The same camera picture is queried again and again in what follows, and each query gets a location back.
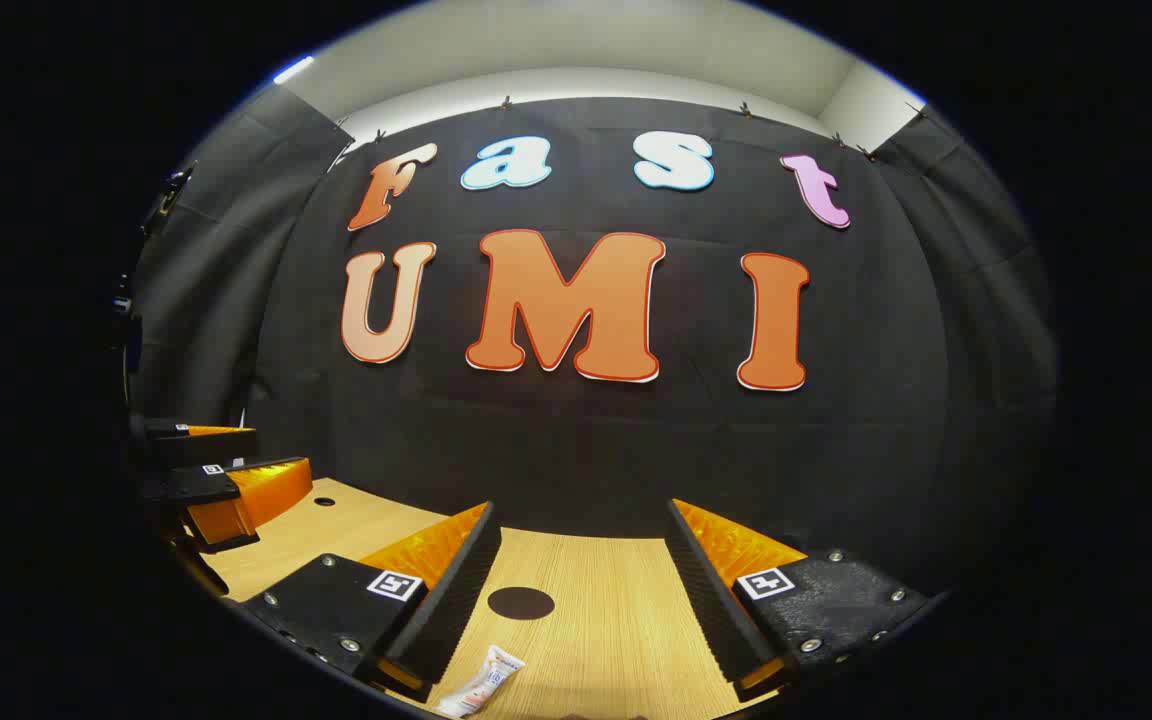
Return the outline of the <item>white toothpaste tube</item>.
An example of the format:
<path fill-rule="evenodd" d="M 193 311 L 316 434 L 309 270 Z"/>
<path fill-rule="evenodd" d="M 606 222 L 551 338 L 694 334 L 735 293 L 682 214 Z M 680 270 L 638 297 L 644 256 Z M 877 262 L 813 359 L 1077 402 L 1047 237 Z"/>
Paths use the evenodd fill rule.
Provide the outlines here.
<path fill-rule="evenodd" d="M 526 662 L 511 652 L 488 644 L 479 670 L 456 692 L 447 694 L 435 703 L 435 711 L 444 717 L 472 717 L 480 712 L 492 700 L 494 694 L 502 688 L 517 670 L 526 667 Z"/>

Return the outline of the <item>black round coaster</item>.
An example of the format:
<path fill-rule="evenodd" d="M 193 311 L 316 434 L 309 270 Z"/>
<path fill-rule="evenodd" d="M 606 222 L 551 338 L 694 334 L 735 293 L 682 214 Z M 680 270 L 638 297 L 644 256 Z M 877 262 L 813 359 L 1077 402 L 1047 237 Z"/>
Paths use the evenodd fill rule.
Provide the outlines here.
<path fill-rule="evenodd" d="M 500 617 L 531 621 L 547 617 L 556 611 L 556 601 L 536 588 L 500 588 L 488 594 L 488 609 Z"/>

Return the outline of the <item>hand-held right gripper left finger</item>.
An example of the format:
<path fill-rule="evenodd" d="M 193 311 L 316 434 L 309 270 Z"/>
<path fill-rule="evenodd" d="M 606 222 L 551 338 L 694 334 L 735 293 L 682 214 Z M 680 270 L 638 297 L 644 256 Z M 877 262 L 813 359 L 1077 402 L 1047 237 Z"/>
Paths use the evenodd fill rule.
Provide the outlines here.
<path fill-rule="evenodd" d="M 321 553 L 238 609 L 348 679 L 429 702 L 500 541 L 497 507 L 484 502 L 362 559 Z"/>

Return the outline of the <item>dark equipment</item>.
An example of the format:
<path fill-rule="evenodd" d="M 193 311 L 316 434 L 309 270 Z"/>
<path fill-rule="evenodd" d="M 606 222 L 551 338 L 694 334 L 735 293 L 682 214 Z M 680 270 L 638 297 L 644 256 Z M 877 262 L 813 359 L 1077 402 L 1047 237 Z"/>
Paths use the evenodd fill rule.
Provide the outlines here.
<path fill-rule="evenodd" d="M 115 260 L 115 279 L 111 286 L 111 320 L 108 332 L 109 350 L 123 350 L 131 338 L 132 306 L 134 306 L 134 274 L 141 265 L 141 258 L 145 253 L 146 247 L 152 240 L 161 234 L 168 218 L 177 205 L 180 195 L 183 194 L 189 179 L 192 177 L 194 167 L 174 172 L 165 179 L 160 190 L 157 191 L 156 200 L 151 202 L 151 209 L 143 218 L 142 222 L 134 229 L 131 236 L 119 247 Z"/>

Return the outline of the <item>black backdrop cloth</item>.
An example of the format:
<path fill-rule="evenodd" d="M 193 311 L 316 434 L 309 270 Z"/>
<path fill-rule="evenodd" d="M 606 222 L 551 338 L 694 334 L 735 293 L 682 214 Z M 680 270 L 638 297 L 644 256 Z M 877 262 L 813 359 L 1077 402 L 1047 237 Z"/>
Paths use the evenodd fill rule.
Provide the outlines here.
<path fill-rule="evenodd" d="M 916 118 L 872 158 L 736 111 L 630 97 L 477 109 L 349 145 L 270 88 L 185 156 L 134 279 L 142 414 L 241 418 L 270 456 L 430 511 L 660 538 L 669 498 L 925 594 L 1001 544 L 1059 386 L 1041 255 L 977 151 Z M 477 369 L 493 232 L 538 270 L 646 234 L 653 381 L 571 343 Z M 554 363 L 552 355 L 562 356 Z"/>

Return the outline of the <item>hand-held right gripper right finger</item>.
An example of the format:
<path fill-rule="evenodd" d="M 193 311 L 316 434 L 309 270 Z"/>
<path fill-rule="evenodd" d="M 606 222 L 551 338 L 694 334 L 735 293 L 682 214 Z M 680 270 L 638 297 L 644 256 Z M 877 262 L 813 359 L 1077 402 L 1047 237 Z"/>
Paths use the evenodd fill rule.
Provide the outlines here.
<path fill-rule="evenodd" d="M 932 598 L 846 550 L 797 550 L 672 498 L 666 547 L 741 702 L 833 682 L 915 626 Z"/>

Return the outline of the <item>wooden desktop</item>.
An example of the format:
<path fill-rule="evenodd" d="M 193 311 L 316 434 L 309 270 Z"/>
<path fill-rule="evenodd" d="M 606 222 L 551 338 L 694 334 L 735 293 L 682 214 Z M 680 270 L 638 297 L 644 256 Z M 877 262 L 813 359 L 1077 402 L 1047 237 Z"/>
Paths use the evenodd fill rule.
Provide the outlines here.
<path fill-rule="evenodd" d="M 442 520 L 329 478 L 259 529 L 260 541 L 207 564 L 244 601 L 321 553 L 362 559 Z M 488 609 L 500 588 L 536 588 L 547 617 Z M 526 662 L 483 720 L 714 720 L 742 708 L 708 651 L 662 539 L 558 536 L 505 529 L 479 601 L 426 710 L 480 669 L 488 644 Z"/>

